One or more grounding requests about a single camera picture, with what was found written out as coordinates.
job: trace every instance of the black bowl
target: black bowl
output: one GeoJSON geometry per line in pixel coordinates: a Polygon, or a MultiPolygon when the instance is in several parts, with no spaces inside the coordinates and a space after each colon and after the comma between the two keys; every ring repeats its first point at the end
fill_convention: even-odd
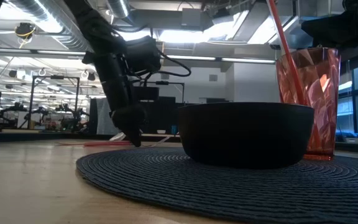
{"type": "Polygon", "coordinates": [[[183,148],[196,162],[273,169],[306,152],[314,109],[284,103],[211,103],[179,108],[183,148]]]}

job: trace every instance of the table surface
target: table surface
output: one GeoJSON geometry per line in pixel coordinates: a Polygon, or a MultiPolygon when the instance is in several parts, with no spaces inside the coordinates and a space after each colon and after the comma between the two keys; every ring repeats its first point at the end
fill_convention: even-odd
{"type": "Polygon", "coordinates": [[[0,143],[0,223],[234,223],[134,202],[92,187],[77,173],[75,161],[129,147],[59,146],[58,142],[85,140],[0,143]]]}

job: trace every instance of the wall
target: wall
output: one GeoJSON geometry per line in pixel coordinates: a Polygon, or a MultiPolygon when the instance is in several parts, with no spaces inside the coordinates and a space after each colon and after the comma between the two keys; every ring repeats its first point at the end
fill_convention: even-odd
{"type": "Polygon", "coordinates": [[[234,64],[226,72],[225,93],[226,100],[234,101],[234,64]]]}
{"type": "MultiPolygon", "coordinates": [[[[181,67],[163,67],[162,70],[185,74],[186,70],[181,67]]],[[[225,98],[225,73],[220,68],[191,68],[192,74],[189,77],[175,77],[170,75],[169,82],[185,83],[185,102],[201,103],[200,98],[225,98]],[[209,81],[209,75],[218,75],[216,82],[209,81]]],[[[161,75],[153,75],[149,81],[160,81],[161,75]]],[[[181,85],[161,86],[160,96],[174,96],[177,103],[182,101],[181,85]]]]}
{"type": "Polygon", "coordinates": [[[275,65],[235,63],[234,101],[279,103],[275,68],[275,65]]]}

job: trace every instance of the black cable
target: black cable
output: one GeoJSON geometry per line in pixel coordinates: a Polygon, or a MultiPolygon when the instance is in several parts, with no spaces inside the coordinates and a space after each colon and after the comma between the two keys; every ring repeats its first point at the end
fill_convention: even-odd
{"type": "Polygon", "coordinates": [[[181,6],[184,2],[187,3],[187,4],[189,4],[189,5],[191,6],[191,8],[194,9],[194,6],[193,6],[190,2],[188,2],[188,1],[182,1],[182,2],[179,4],[179,6],[178,6],[177,11],[179,11],[180,6],[181,6]]]}
{"type": "Polygon", "coordinates": [[[147,87],[147,80],[149,80],[149,78],[153,75],[154,73],[153,72],[150,72],[146,78],[144,78],[144,83],[143,83],[143,86],[144,87],[147,87]]]}
{"type": "Polygon", "coordinates": [[[174,59],[168,57],[168,55],[164,54],[160,49],[157,49],[157,50],[158,50],[158,52],[160,53],[160,55],[163,56],[165,59],[167,59],[167,60],[169,60],[169,61],[171,61],[171,62],[173,62],[173,63],[175,63],[175,64],[180,65],[181,67],[183,67],[184,69],[186,69],[186,70],[188,71],[188,73],[185,74],[185,75],[181,75],[181,74],[177,74],[177,73],[173,73],[173,72],[166,72],[166,71],[157,71],[157,72],[154,72],[154,73],[161,73],[161,74],[173,75],[173,76],[176,76],[176,77],[188,77],[188,76],[191,75],[191,70],[190,70],[190,68],[188,68],[186,65],[184,65],[184,64],[182,64],[182,63],[180,63],[180,62],[178,62],[177,60],[174,60],[174,59]]]}
{"type": "MultiPolygon", "coordinates": [[[[119,34],[118,34],[117,32],[115,32],[115,31],[119,31],[119,32],[138,32],[138,31],[141,31],[142,29],[145,29],[147,26],[148,26],[148,25],[146,24],[146,25],[143,25],[143,26],[141,26],[141,27],[139,27],[139,28],[132,29],[132,30],[124,30],[124,29],[121,29],[121,28],[119,28],[119,27],[117,27],[117,26],[111,26],[111,28],[112,28],[113,33],[119,35],[119,34]]],[[[153,36],[153,33],[152,33],[152,32],[153,32],[153,28],[150,28],[150,34],[151,34],[151,36],[153,36]]],[[[147,77],[145,78],[144,86],[147,86],[147,80],[148,80],[153,74],[155,74],[155,73],[173,75],[173,76],[176,76],[176,77],[188,77],[188,76],[191,75],[191,70],[190,70],[190,68],[188,68],[186,65],[184,65],[184,64],[182,64],[182,63],[180,63],[180,62],[178,62],[177,60],[174,60],[174,59],[168,57],[168,55],[164,54],[160,49],[158,49],[157,46],[155,46],[155,48],[157,49],[157,51],[159,52],[159,54],[160,54],[162,57],[164,57],[165,59],[167,59],[167,60],[169,60],[169,61],[171,61],[171,62],[173,62],[173,63],[175,63],[175,64],[177,64],[177,65],[180,65],[181,67],[183,67],[184,69],[186,69],[186,70],[188,71],[188,73],[185,74],[185,75],[182,75],[182,74],[177,74],[177,73],[173,73],[173,72],[166,72],[166,71],[161,71],[161,70],[160,70],[160,71],[156,71],[156,72],[150,72],[150,73],[147,75],[147,77]]],[[[136,76],[136,77],[142,79],[140,76],[141,76],[141,75],[145,75],[147,72],[149,72],[149,71],[145,70],[145,71],[142,71],[142,72],[139,72],[139,73],[130,74],[130,76],[136,76]]]]}

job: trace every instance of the cable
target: cable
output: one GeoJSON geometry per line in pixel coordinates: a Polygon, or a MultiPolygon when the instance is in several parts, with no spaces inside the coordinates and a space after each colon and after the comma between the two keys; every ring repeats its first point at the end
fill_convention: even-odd
{"type": "Polygon", "coordinates": [[[178,6],[177,11],[179,11],[180,6],[181,6],[184,2],[187,3],[187,4],[189,4],[189,5],[191,6],[191,8],[194,9],[194,6],[193,6],[190,2],[188,2],[188,1],[182,1],[182,2],[179,4],[179,6],[178,6]]]}
{"type": "Polygon", "coordinates": [[[178,62],[177,60],[174,60],[174,59],[168,57],[168,56],[167,56],[166,54],[164,54],[160,49],[157,48],[157,50],[158,50],[158,52],[160,53],[160,55],[163,56],[165,59],[167,59],[167,60],[169,60],[169,61],[171,61],[171,62],[173,62],[173,63],[175,63],[175,64],[180,65],[181,67],[183,67],[184,69],[186,69],[186,70],[188,71],[188,73],[185,74],[185,75],[181,75],[181,74],[177,74],[177,73],[173,73],[173,72],[166,72],[166,71],[157,71],[157,72],[154,72],[154,73],[161,73],[161,74],[173,75],[173,76],[176,76],[176,77],[188,77],[188,76],[191,75],[191,70],[190,70],[190,68],[188,68],[186,65],[184,65],[184,64],[182,64],[182,63],[180,63],[180,62],[178,62]]]}
{"type": "Polygon", "coordinates": [[[16,29],[17,29],[17,27],[15,28],[15,34],[16,34],[17,36],[19,36],[19,37],[26,37],[26,36],[28,36],[28,35],[31,35],[31,34],[34,33],[34,31],[35,31],[35,27],[34,27],[34,29],[32,29],[32,31],[30,31],[30,32],[28,32],[28,33],[26,33],[26,34],[18,34],[18,33],[16,32],[16,29]]]}
{"type": "Polygon", "coordinates": [[[235,5],[231,6],[231,7],[234,8],[234,7],[240,6],[240,5],[244,4],[244,3],[247,3],[249,1],[251,1],[251,0],[244,0],[244,1],[240,2],[239,4],[235,4],[235,5]]]}
{"type": "MultiPolygon", "coordinates": [[[[114,32],[115,30],[116,30],[116,31],[119,31],[119,32],[138,32],[138,31],[141,31],[142,29],[145,29],[146,27],[148,27],[147,24],[146,24],[146,25],[143,25],[143,26],[141,26],[141,27],[139,27],[139,28],[133,29],[133,30],[123,30],[123,29],[118,28],[118,27],[116,27],[116,26],[111,26],[113,32],[114,32]]],[[[180,62],[178,62],[177,60],[174,60],[174,59],[168,57],[168,56],[165,55],[160,49],[158,49],[157,46],[155,46],[155,48],[157,49],[157,51],[159,52],[159,54],[160,54],[162,57],[164,57],[165,59],[167,59],[167,60],[169,60],[169,61],[171,61],[171,62],[173,62],[173,63],[175,63],[175,64],[177,64],[177,65],[180,65],[181,67],[183,67],[184,69],[186,69],[186,70],[188,71],[188,73],[182,75],[182,74],[177,74],[177,73],[173,73],[173,72],[166,72],[166,71],[161,71],[161,70],[156,71],[156,72],[149,72],[149,71],[145,70],[145,71],[141,71],[141,72],[138,72],[138,73],[135,73],[135,74],[128,74],[129,76],[135,76],[135,77],[139,78],[140,80],[142,80],[142,78],[141,78],[140,76],[145,75],[145,74],[147,74],[147,72],[149,72],[149,74],[146,76],[146,78],[144,78],[144,80],[145,80],[144,86],[147,86],[147,80],[148,80],[153,74],[155,74],[155,73],[173,75],[173,76],[176,76],[176,77],[188,77],[188,76],[191,75],[191,70],[190,70],[190,68],[188,68],[186,65],[184,65],[184,64],[182,64],[182,63],[180,63],[180,62]]]]}
{"type": "Polygon", "coordinates": [[[19,49],[21,49],[23,46],[25,46],[25,44],[28,44],[28,43],[31,42],[31,40],[27,41],[27,39],[28,39],[29,36],[34,32],[34,30],[35,30],[35,28],[34,28],[31,32],[29,32],[29,35],[27,35],[27,36],[25,37],[25,39],[23,40],[23,42],[20,44],[19,49]]]}

